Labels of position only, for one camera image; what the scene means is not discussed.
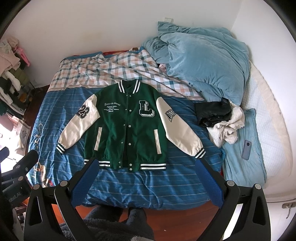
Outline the green white varsity jacket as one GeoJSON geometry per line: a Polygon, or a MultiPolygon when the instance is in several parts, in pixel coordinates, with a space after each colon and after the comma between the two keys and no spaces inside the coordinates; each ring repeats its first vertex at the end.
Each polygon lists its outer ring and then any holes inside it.
{"type": "Polygon", "coordinates": [[[84,161],[130,172],[166,169],[168,143],[201,159],[205,149],[191,127],[152,86],[121,80],[90,96],[63,129],[57,152],[65,153],[81,138],[84,161]]]}

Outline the pile of clothes on rack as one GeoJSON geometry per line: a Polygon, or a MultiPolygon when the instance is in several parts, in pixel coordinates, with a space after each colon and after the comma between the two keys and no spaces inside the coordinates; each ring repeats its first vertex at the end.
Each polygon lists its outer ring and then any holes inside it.
{"type": "Polygon", "coordinates": [[[25,68],[30,61],[15,37],[1,40],[1,102],[17,115],[24,115],[34,88],[25,68]]]}

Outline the light blue pillow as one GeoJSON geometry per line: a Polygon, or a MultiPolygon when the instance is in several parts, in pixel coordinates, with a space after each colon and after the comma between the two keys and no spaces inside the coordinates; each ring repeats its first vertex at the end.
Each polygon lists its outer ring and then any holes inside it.
{"type": "Polygon", "coordinates": [[[222,165],[225,180],[232,180],[238,186],[252,187],[265,185],[267,174],[263,163],[261,144],[256,128],[256,111],[251,108],[244,111],[245,126],[237,130],[238,140],[234,144],[225,142],[223,149],[226,157],[222,165]],[[252,143],[248,160],[241,158],[244,141],[252,143]]]}

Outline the blue striped duvet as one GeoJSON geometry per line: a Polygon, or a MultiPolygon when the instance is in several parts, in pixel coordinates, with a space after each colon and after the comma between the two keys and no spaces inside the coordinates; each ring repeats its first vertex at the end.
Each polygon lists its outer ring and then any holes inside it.
{"type": "MultiPolygon", "coordinates": [[[[32,184],[56,186],[82,169],[83,139],[64,154],[56,150],[56,145],[69,120],[94,92],[80,87],[46,93],[29,144],[39,155],[38,163],[28,174],[32,184]]],[[[173,144],[168,145],[167,158],[164,171],[101,169],[83,204],[186,210],[206,203],[209,196],[194,170],[195,159],[173,144]]]]}

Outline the grey fleece trousers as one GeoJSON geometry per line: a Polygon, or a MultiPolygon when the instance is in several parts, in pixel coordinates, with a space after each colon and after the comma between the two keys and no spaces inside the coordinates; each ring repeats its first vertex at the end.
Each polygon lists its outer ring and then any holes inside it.
{"type": "Polygon", "coordinates": [[[119,221],[123,208],[99,204],[83,219],[96,240],[154,240],[143,208],[130,207],[128,217],[119,221]]]}

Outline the grey smartphone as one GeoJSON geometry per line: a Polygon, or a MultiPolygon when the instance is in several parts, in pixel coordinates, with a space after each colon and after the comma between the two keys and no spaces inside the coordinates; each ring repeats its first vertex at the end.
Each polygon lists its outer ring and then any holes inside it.
{"type": "Polygon", "coordinates": [[[249,159],[250,152],[251,152],[251,147],[252,147],[252,143],[250,141],[248,141],[248,140],[245,140],[241,158],[243,158],[245,160],[249,159]]]}

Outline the white fluffy garment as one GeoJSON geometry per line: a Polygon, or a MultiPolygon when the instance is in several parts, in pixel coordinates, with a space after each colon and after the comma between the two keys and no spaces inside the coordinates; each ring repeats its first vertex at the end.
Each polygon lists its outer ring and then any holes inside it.
{"type": "Polygon", "coordinates": [[[229,121],[222,121],[212,128],[207,128],[211,142],[221,147],[224,142],[234,144],[238,140],[237,130],[245,126],[245,115],[241,107],[230,102],[231,116],[229,121]]]}

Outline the black garment on bed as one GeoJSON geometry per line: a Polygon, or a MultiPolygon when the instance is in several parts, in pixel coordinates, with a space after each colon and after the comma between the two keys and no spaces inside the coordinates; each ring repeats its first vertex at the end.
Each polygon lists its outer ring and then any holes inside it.
{"type": "Polygon", "coordinates": [[[195,103],[197,125],[204,128],[212,128],[222,121],[229,121],[232,115],[232,108],[228,99],[220,101],[195,103]]]}

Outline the white mattress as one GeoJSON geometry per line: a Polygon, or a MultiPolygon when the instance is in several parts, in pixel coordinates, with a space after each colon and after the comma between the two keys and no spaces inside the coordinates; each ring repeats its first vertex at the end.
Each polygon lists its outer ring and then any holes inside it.
{"type": "Polygon", "coordinates": [[[269,85],[252,63],[241,107],[256,110],[256,128],[267,174],[267,201],[295,200],[295,165],[285,120],[269,85]]]}

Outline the plaid checked blanket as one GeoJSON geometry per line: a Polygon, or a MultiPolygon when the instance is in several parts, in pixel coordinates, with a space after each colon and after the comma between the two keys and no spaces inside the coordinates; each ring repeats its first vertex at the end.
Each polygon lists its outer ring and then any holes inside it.
{"type": "Polygon", "coordinates": [[[201,94],[185,80],[169,77],[165,65],[157,65],[152,56],[141,47],[137,51],[102,52],[71,56],[61,61],[49,91],[67,88],[103,88],[121,80],[137,79],[151,85],[158,92],[192,101],[203,101],[201,94]]]}

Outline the light blue velvet quilt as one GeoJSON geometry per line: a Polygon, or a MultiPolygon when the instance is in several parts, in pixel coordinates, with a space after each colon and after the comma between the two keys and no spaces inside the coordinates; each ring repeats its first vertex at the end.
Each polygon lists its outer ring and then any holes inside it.
{"type": "Polygon", "coordinates": [[[243,99],[249,78],[249,51],[226,28],[190,28],[158,22],[158,35],[143,47],[170,77],[188,82],[206,101],[243,99]]]}

